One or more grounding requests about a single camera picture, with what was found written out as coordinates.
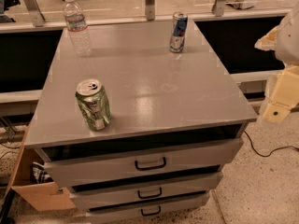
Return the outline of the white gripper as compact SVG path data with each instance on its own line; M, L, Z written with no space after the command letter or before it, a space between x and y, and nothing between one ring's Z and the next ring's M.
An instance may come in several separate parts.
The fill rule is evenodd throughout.
M267 85L269 95L263 105L262 117L270 123L281 123L299 104L299 4L254 45L259 50L274 50L276 58L287 64Z

